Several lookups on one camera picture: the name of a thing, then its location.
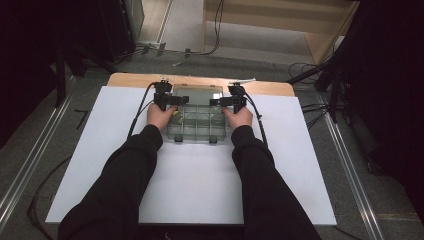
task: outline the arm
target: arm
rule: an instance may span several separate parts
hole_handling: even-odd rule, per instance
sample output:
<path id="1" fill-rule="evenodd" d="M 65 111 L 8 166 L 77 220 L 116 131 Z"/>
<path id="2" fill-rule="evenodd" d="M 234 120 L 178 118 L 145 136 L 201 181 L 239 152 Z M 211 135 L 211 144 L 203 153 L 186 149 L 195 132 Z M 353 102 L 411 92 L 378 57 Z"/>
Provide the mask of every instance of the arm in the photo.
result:
<path id="1" fill-rule="evenodd" d="M 148 125 L 110 156 L 81 203 L 61 222 L 59 239 L 134 238 L 141 199 L 163 143 L 159 130 L 175 109 L 162 112 L 155 104 L 149 107 Z"/>
<path id="2" fill-rule="evenodd" d="M 233 160 L 242 181 L 246 239 L 320 239 L 290 188 L 274 167 L 271 152 L 256 139 L 252 114 L 224 109 L 234 144 Z"/>

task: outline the transparent box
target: transparent box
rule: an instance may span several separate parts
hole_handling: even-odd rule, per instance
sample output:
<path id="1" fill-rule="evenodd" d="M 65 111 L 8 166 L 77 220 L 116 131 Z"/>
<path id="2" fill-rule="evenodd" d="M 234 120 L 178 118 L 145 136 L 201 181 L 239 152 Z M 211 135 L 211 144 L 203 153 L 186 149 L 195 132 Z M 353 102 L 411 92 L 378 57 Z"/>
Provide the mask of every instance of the transparent box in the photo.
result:
<path id="1" fill-rule="evenodd" d="M 217 143 L 225 138 L 225 116 L 219 106 L 209 106 L 210 99 L 223 96 L 222 87 L 174 85 L 174 96 L 188 96 L 189 103 L 179 106 L 168 123 L 167 135 L 176 142 L 183 140 Z"/>

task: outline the wire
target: wire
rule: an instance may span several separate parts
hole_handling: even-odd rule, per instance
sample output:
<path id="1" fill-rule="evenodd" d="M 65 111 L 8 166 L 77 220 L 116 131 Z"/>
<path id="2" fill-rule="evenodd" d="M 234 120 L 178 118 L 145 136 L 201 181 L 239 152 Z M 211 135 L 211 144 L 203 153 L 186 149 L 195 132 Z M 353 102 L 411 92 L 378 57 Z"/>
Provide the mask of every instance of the wire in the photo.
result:
<path id="1" fill-rule="evenodd" d="M 314 103 L 314 104 L 308 104 L 308 105 L 301 106 L 301 108 L 307 108 L 307 107 L 312 107 L 312 106 L 328 106 L 328 104 Z"/>
<path id="2" fill-rule="evenodd" d="M 312 119 L 310 122 L 308 122 L 306 124 L 306 126 L 308 127 L 308 131 L 311 130 L 311 128 L 315 125 L 315 123 L 318 122 L 318 120 L 323 117 L 326 113 L 328 112 L 328 110 L 324 110 L 322 111 L 316 118 Z"/>
<path id="3" fill-rule="evenodd" d="M 38 186 L 37 190 L 35 191 L 34 196 L 32 197 L 32 201 L 28 207 L 27 210 L 27 216 L 31 222 L 31 224 L 36 227 L 47 239 L 49 240 L 53 240 L 53 238 L 50 236 L 50 234 L 44 229 L 44 227 L 41 225 L 40 220 L 38 219 L 38 215 L 37 215 L 37 202 L 38 202 L 38 197 L 40 195 L 40 191 L 43 188 L 44 184 L 47 182 L 47 180 L 50 179 L 50 177 L 53 175 L 53 173 L 59 169 L 59 167 L 61 167 L 64 163 L 66 163 L 67 161 L 69 161 L 72 158 L 72 155 L 67 157 L 65 160 L 63 160 L 62 162 L 60 162 L 55 168 L 53 168 L 53 170 L 50 171 L 50 173 L 47 175 L 46 178 L 44 178 L 44 180 L 41 182 L 40 186 Z"/>
<path id="4" fill-rule="evenodd" d="M 244 88 L 240 87 L 240 86 L 235 86 L 236 88 L 238 88 L 239 90 L 243 91 L 243 93 L 246 95 L 249 103 L 253 106 L 253 109 L 255 110 L 256 113 L 256 118 L 258 119 L 258 123 L 259 123 L 259 129 L 261 130 L 261 135 L 262 135 L 262 141 L 265 143 L 265 146 L 268 147 L 268 141 L 266 139 L 266 135 L 265 135 L 265 129 L 264 126 L 262 124 L 262 115 L 259 114 L 258 109 L 256 108 L 255 103 L 253 102 L 253 99 L 249 96 L 249 94 L 246 92 L 246 90 L 244 90 Z"/>
<path id="5" fill-rule="evenodd" d="M 176 51 L 176 50 L 165 50 L 165 49 L 156 49 L 156 48 L 150 48 L 150 46 L 141 46 L 143 47 L 142 49 L 136 50 L 132 53 L 128 53 L 123 56 L 128 56 L 128 55 L 133 55 L 133 54 L 137 54 L 140 52 L 144 52 L 145 48 L 148 48 L 147 50 L 155 50 L 155 51 L 159 51 L 159 52 L 164 52 L 164 53 L 181 53 L 184 55 L 211 55 L 212 53 L 214 53 L 218 48 L 219 48 L 219 44 L 220 44 L 220 32 L 221 32 L 221 22 L 222 22 L 222 13 L 224 12 L 224 0 L 221 0 L 219 2 L 218 8 L 215 12 L 215 45 L 213 47 L 213 49 L 209 52 L 183 52 L 183 51 Z"/>
<path id="6" fill-rule="evenodd" d="M 338 231 L 340 231 L 340 232 L 342 232 L 342 233 L 344 233 L 344 234 L 346 234 L 346 235 L 348 235 L 349 237 L 351 237 L 351 238 L 353 238 L 353 239 L 357 239 L 357 240 L 362 240 L 362 239 L 360 239 L 360 238 L 358 238 L 358 237 L 355 237 L 355 236 L 353 236 L 352 234 L 350 234 L 350 233 L 348 233 L 348 232 L 346 232 L 346 231 L 344 231 L 344 230 L 342 230 L 342 229 L 340 229 L 339 227 L 337 227 L 337 226 L 333 226 L 335 229 L 337 229 Z"/>
<path id="7" fill-rule="evenodd" d="M 117 61 L 117 62 L 113 63 L 112 65 L 113 65 L 113 66 L 119 65 L 119 64 L 121 64 L 123 61 L 125 61 L 125 59 L 127 59 L 127 58 L 128 58 L 128 55 L 126 55 L 126 56 L 122 56 L 122 58 L 121 58 L 119 61 Z"/>
<path id="8" fill-rule="evenodd" d="M 303 113 L 310 113 L 310 112 L 316 112 L 316 111 L 321 111 L 321 110 L 327 110 L 328 106 L 323 106 L 323 107 L 319 107 L 319 108 L 313 108 L 313 109 L 306 109 L 303 110 Z"/>
<path id="9" fill-rule="evenodd" d="M 152 86 L 154 86 L 155 84 L 156 84 L 156 83 L 150 83 L 150 84 L 149 84 L 149 86 L 147 86 L 147 89 L 146 89 L 146 91 L 144 92 L 143 100 L 141 100 L 140 107 L 138 107 L 138 110 L 137 110 L 137 113 L 136 113 L 136 115 L 135 115 L 135 117 L 134 117 L 134 120 L 133 120 L 133 122 L 131 123 L 131 127 L 130 127 L 130 130 L 129 130 L 129 132 L 128 132 L 127 139 L 131 137 L 132 132 L 134 131 L 135 124 L 137 123 L 138 117 L 139 117 L 139 116 L 140 116 L 140 114 L 144 111 L 144 109 L 145 109 L 147 106 L 149 106 L 149 105 L 147 104 L 147 105 L 146 105 L 143 109 L 141 109 L 141 108 L 143 107 L 144 101 L 146 100 L 146 96 L 147 96 L 147 93 L 149 92 L 149 89 L 150 89 Z"/>
<path id="10" fill-rule="evenodd" d="M 292 67 L 293 66 L 295 66 L 295 65 L 300 65 L 300 64 L 302 64 L 303 66 L 301 67 L 301 73 L 300 74 L 303 74 L 303 73 L 305 73 L 305 67 L 307 67 L 307 66 L 309 66 L 309 67 L 314 67 L 314 68 L 316 68 L 318 71 L 322 71 L 322 69 L 320 69 L 319 67 L 320 66 L 322 66 L 325 62 L 327 62 L 333 55 L 334 55 L 334 53 L 335 53 L 335 50 L 334 50 L 334 44 L 333 44 L 333 52 L 330 54 L 330 55 L 328 55 L 328 57 L 326 57 L 323 61 L 322 61 L 322 64 L 321 65 L 315 65 L 315 64 L 310 64 L 310 63 L 304 63 L 304 62 L 296 62 L 296 63 L 293 63 L 293 64 L 291 64 L 290 66 L 289 66 L 289 69 L 287 70 L 288 71 L 288 74 L 289 74 L 289 76 L 293 79 L 294 77 L 293 77 L 293 75 L 292 75 L 292 73 L 291 73 L 291 69 L 292 69 Z M 310 80 L 313 80 L 312 82 L 300 82 L 300 83 L 302 83 L 302 84 L 313 84 L 316 80 L 318 80 L 318 79 L 314 79 L 314 78 L 311 78 L 311 77 L 308 77 L 307 79 L 310 79 Z"/>

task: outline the white board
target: white board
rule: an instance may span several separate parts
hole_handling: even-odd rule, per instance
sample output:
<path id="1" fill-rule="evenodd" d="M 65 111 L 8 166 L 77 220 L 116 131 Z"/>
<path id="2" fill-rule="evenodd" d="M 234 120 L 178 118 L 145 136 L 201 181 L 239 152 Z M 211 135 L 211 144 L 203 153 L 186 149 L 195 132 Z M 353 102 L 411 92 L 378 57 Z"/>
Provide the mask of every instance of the white board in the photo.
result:
<path id="1" fill-rule="evenodd" d="M 60 184 L 46 222 L 59 223 L 126 140 L 143 88 L 103 87 Z M 146 102 L 153 97 L 148 94 Z M 313 224 L 336 219 L 296 97 L 252 96 L 263 115 L 275 165 Z M 134 133 L 146 124 L 143 113 Z M 258 123 L 253 122 L 260 138 Z M 140 205 L 140 223 L 242 224 L 241 181 L 231 158 L 231 132 L 217 145 L 174 143 L 163 135 L 158 163 Z"/>

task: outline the wooden board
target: wooden board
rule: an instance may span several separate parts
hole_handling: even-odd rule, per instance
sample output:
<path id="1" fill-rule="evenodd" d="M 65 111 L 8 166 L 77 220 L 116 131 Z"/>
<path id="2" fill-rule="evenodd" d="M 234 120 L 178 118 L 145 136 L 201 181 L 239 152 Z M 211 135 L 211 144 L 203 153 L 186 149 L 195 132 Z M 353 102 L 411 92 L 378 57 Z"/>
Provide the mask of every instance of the wooden board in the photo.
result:
<path id="1" fill-rule="evenodd" d="M 189 77 L 177 75 L 161 74 L 130 74 L 115 73 L 112 74 L 108 86 L 115 87 L 142 87 L 146 88 L 152 82 L 158 82 L 161 78 L 170 80 L 172 84 L 193 84 L 193 85 L 216 85 L 222 86 L 224 92 L 227 92 L 228 83 L 235 79 L 225 78 L 206 78 Z M 276 95 L 276 96 L 294 96 L 293 87 L 288 83 L 256 81 L 243 84 L 246 92 L 249 94 Z"/>
<path id="2" fill-rule="evenodd" d="M 220 0 L 205 0 L 206 21 L 214 21 Z M 344 0 L 225 0 L 222 22 L 327 33 L 328 27 L 346 18 L 355 3 Z"/>
<path id="3" fill-rule="evenodd" d="M 140 43 L 160 43 L 172 0 L 143 0 L 144 22 Z"/>
<path id="4" fill-rule="evenodd" d="M 331 54 L 332 46 L 336 43 L 339 36 L 345 34 L 352 22 L 354 13 L 359 6 L 358 2 L 351 4 L 343 10 L 341 19 L 328 25 L 324 33 L 305 33 L 306 42 L 311 51 L 315 64 L 321 64 L 324 59 Z"/>

